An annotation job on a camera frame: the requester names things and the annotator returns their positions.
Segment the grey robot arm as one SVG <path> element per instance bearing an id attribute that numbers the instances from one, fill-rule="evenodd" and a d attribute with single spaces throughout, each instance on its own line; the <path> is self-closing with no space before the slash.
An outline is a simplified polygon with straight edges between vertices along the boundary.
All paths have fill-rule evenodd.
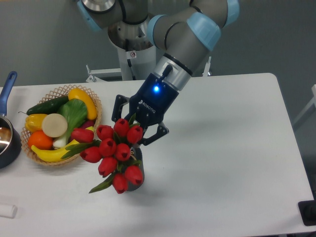
<path id="1" fill-rule="evenodd" d="M 123 80 L 143 80 L 131 97 L 118 95 L 112 120 L 135 119 L 146 130 L 157 132 L 142 138 L 148 145 L 169 131 L 165 112 L 221 36 L 221 29 L 237 20 L 236 0 L 192 0 L 175 15 L 150 16 L 146 0 L 79 0 L 79 11 L 94 31 L 108 30 L 116 47 Z"/>

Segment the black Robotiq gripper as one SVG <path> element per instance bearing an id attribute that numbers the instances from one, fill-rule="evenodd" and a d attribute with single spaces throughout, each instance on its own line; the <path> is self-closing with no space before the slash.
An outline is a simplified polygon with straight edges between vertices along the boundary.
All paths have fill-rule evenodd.
<path id="1" fill-rule="evenodd" d="M 179 92 L 167 84 L 167 79 L 167 76 L 158 78 L 150 74 L 135 95 L 130 98 L 120 94 L 116 96 L 112 112 L 113 122 L 121 118 L 123 106 L 129 103 L 128 114 L 124 117 L 126 120 L 136 115 L 135 120 L 142 128 L 158 124 L 156 133 L 148 138 L 142 137 L 137 146 L 147 146 L 169 133 L 163 117 Z"/>

